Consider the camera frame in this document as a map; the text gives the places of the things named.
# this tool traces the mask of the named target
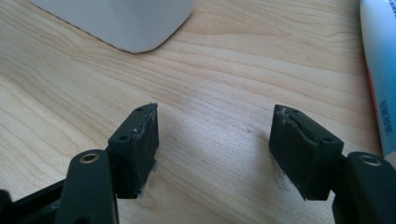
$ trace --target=round joint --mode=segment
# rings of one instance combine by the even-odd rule
[[[97,153],[89,153],[89,154],[81,157],[79,159],[79,162],[81,162],[81,163],[91,163],[91,162],[99,160],[99,157],[100,157],[100,155],[97,154]]]
[[[379,161],[377,158],[374,158],[371,156],[362,155],[362,156],[359,156],[359,159],[361,159],[361,161],[363,161],[364,163],[366,163],[368,165],[372,165],[372,166],[382,165],[381,161]]]

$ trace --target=rounded corner of white object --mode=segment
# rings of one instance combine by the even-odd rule
[[[115,48],[158,48],[190,16],[193,0],[30,0]]]

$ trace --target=light wood surface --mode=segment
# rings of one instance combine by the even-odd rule
[[[159,104],[158,168],[125,223],[334,223],[268,149],[275,104],[381,154],[359,1],[196,0],[158,49],[112,48],[27,0],[0,0],[0,189],[13,200],[105,148],[129,113]]]

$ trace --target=wooden table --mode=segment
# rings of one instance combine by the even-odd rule
[[[159,104],[158,168],[125,223],[333,223],[268,149],[273,108],[305,112],[346,143],[380,146],[359,1],[196,0],[159,48],[112,48],[27,0],[0,0],[0,189],[13,200],[105,148],[129,113]]]

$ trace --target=toothpaste tube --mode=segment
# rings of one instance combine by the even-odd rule
[[[361,0],[361,31],[382,151],[396,168],[396,0]]]

